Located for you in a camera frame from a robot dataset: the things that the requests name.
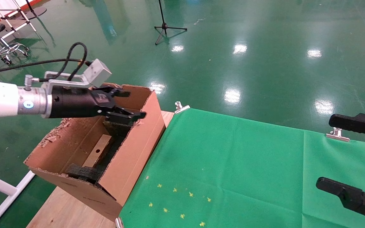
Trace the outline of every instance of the tripod stand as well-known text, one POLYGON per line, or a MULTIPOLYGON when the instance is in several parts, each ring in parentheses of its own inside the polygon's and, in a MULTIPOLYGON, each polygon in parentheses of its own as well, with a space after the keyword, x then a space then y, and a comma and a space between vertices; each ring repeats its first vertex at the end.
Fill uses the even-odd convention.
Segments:
POLYGON ((162 29, 161 33, 158 36, 157 41, 155 43, 156 45, 158 44, 158 41, 160 40, 161 35, 163 34, 163 32, 167 35, 167 29, 182 29, 182 30, 187 31, 187 28, 168 27, 167 24, 164 22, 163 9, 161 7, 161 1, 160 0, 158 0, 158 4, 160 5, 161 19, 163 19, 163 23, 161 24, 161 26, 155 26, 155 29, 162 29))

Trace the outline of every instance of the wooden plank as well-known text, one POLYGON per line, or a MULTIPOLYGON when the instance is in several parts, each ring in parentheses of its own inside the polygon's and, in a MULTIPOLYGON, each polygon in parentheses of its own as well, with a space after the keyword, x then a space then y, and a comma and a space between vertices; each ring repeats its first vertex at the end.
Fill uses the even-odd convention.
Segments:
POLYGON ((112 137, 109 135, 101 136, 90 155, 87 157, 87 160, 85 160, 83 167, 95 167, 101 156, 106 154, 106 150, 108 149, 107 146, 110 144, 111 138, 112 137))
MULTIPOLYGON (((161 111, 166 127, 173 112, 161 111)), ((56 187, 26 228, 114 228, 115 224, 56 187)))

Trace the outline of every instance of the green fabric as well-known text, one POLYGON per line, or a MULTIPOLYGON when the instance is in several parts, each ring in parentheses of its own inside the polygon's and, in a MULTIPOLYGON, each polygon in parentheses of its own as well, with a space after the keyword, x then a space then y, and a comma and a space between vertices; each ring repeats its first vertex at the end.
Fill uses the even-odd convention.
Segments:
POLYGON ((365 142, 189 109, 174 115, 120 216, 126 228, 365 227, 316 188, 321 176, 365 190, 365 142))

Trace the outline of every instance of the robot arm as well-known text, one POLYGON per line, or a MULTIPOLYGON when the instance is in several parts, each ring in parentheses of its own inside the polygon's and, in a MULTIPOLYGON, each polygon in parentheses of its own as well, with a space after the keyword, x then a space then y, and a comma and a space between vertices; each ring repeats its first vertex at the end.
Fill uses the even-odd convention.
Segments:
MULTIPOLYGON (((49 79, 56 72, 47 71, 49 79)), ((106 116, 107 121, 130 125, 144 112, 129 112, 116 105, 113 97, 128 97, 129 92, 120 88, 102 87, 111 72, 96 59, 81 75, 74 75, 78 81, 67 81, 70 74, 62 73, 65 80, 49 79, 40 88, 32 87, 39 78, 26 75, 25 86, 0 82, 0 117, 22 114, 40 114, 43 118, 106 116)))

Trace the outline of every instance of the stool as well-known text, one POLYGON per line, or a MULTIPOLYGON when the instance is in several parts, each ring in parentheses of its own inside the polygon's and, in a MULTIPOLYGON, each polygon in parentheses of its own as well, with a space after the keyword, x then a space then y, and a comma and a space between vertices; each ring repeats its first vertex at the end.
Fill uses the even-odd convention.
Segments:
MULTIPOLYGON (((4 29, 5 29, 5 25, 0 24, 0 32, 2 32, 4 29)), ((11 45, 9 45, 8 43, 6 43, 6 41, 3 38, 1 38, 1 36, 0 36, 0 42, 4 45, 4 47, 0 50, 0 58, 7 65, 12 64, 12 61, 9 59, 9 56, 8 56, 11 53, 16 54, 16 51, 19 51, 24 56, 29 56, 29 54, 28 54, 29 48, 21 43, 12 43, 11 45), (19 49, 19 47, 21 47, 21 46, 23 46, 25 51, 19 49)))

